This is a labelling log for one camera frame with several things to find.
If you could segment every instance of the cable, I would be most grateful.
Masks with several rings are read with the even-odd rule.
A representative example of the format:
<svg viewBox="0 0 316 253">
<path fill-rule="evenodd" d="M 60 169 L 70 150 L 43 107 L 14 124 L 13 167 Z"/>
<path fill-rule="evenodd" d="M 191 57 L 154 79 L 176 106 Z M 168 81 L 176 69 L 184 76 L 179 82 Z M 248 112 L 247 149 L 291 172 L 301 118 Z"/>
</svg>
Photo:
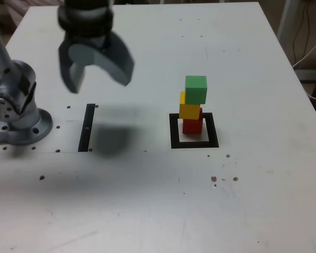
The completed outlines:
<svg viewBox="0 0 316 253">
<path fill-rule="evenodd" d="M 313 96 L 309 95 L 307 92 L 306 92 L 306 94 L 307 94 L 307 96 L 308 96 L 309 98 L 316 100 L 316 98 L 314 98 Z"/>
<path fill-rule="evenodd" d="M 295 67 L 297 64 L 299 64 L 300 62 L 302 62 L 305 58 L 307 58 L 308 55 L 311 54 L 312 51 L 314 51 L 315 48 L 316 48 L 316 45 L 312 48 L 312 50 L 310 50 L 310 52 L 309 52 L 305 57 L 303 57 L 301 60 L 299 60 L 298 62 L 296 62 L 294 65 L 292 65 L 292 67 Z"/>
<path fill-rule="evenodd" d="M 309 55 L 312 51 L 314 51 L 315 48 L 316 48 L 316 45 L 312 48 L 312 50 L 310 50 L 310 52 L 309 52 L 305 57 L 303 57 L 301 60 L 299 60 L 298 62 L 296 62 L 294 65 L 292 65 L 292 67 L 295 67 L 295 66 L 298 65 L 301 61 L 303 61 L 305 58 L 307 58 L 308 55 Z M 316 98 L 314 98 L 313 96 L 309 95 L 307 92 L 305 92 L 305 93 L 307 94 L 307 96 L 308 96 L 309 98 L 316 100 Z"/>
<path fill-rule="evenodd" d="M 300 25 L 299 25 L 299 28 L 297 29 L 297 32 L 296 32 L 295 37 L 294 37 L 294 40 L 293 40 L 293 46 L 292 46 L 292 47 L 293 47 L 293 53 L 294 53 L 294 64 L 296 64 L 296 61 L 297 61 L 296 53 L 295 53 L 295 42 L 296 42 L 297 36 L 299 35 L 299 32 L 300 32 L 300 30 L 301 30 L 303 21 L 304 21 L 304 11 L 305 11 L 305 8 L 307 7 L 307 5 L 308 5 L 308 2 L 305 4 L 305 6 L 304 6 L 304 8 L 303 8 L 301 23 L 300 23 Z"/>
<path fill-rule="evenodd" d="M 302 58 L 305 56 L 305 52 L 306 52 L 306 50 L 307 50 L 307 45 L 308 45 L 309 36 L 310 36 L 310 20 L 309 20 L 309 6 L 310 6 L 310 3 L 311 3 L 311 2 L 308 3 L 307 8 L 305 9 L 305 12 L 306 12 L 306 14 L 307 14 L 307 19 L 308 19 L 308 34 L 307 34 L 307 40 L 306 40 L 306 42 L 305 42 L 305 47 L 304 47 L 304 51 L 303 51 L 303 56 L 302 56 Z"/>
</svg>

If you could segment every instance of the black square outline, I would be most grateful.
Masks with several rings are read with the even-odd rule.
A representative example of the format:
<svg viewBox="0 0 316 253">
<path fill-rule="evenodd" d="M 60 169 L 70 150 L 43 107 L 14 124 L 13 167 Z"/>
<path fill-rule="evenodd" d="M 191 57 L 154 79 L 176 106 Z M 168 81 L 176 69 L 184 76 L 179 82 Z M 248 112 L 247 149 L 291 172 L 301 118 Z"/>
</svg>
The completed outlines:
<svg viewBox="0 0 316 253">
<path fill-rule="evenodd" d="M 207 134 L 209 141 L 185 141 L 179 140 L 178 119 L 179 113 L 170 113 L 170 135 L 171 135 L 171 149 L 198 149 L 198 148 L 218 148 L 218 138 L 211 112 L 203 113 L 203 118 L 206 121 Z"/>
</svg>

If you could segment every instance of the wooden block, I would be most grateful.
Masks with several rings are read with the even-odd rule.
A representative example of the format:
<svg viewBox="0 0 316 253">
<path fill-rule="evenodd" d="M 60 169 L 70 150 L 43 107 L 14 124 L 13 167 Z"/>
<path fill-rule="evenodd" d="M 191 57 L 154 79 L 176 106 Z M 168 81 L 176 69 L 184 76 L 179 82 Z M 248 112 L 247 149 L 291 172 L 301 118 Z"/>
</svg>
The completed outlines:
<svg viewBox="0 0 316 253">
<path fill-rule="evenodd" d="M 199 104 L 185 104 L 185 92 L 180 93 L 179 119 L 197 120 L 199 118 Z"/>
<path fill-rule="evenodd" d="M 206 76 L 186 76 L 185 93 L 186 104 L 205 104 L 207 95 Z"/>
<path fill-rule="evenodd" d="M 202 108 L 200 108 L 199 119 L 183 120 L 183 134 L 201 134 L 202 118 Z"/>
</svg>

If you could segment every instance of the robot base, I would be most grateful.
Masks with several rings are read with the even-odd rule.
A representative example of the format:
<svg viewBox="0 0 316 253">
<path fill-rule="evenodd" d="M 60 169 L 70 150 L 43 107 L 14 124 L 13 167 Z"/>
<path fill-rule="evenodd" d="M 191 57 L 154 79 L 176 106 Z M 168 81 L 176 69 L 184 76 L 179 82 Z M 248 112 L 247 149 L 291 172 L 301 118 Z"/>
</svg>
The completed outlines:
<svg viewBox="0 0 316 253">
<path fill-rule="evenodd" d="M 43 109 L 38 109 L 39 121 L 25 129 L 11 129 L 9 124 L 0 121 L 0 144 L 29 145 L 45 138 L 53 127 L 52 116 Z"/>
</svg>

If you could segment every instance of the table surface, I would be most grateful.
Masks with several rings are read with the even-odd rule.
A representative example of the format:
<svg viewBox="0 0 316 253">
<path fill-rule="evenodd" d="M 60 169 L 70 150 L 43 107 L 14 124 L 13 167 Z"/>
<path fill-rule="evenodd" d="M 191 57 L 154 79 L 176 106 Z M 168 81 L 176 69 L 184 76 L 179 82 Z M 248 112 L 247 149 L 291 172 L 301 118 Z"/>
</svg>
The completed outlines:
<svg viewBox="0 0 316 253">
<path fill-rule="evenodd" d="M 0 145 L 0 252 L 316 253 L 316 113 L 258 3 L 114 11 L 127 87 L 91 66 L 66 89 L 56 7 L 30 8 L 7 46 L 54 127 Z M 207 76 L 219 148 L 171 150 L 186 75 Z M 93 151 L 78 153 L 87 103 Z"/>
</svg>

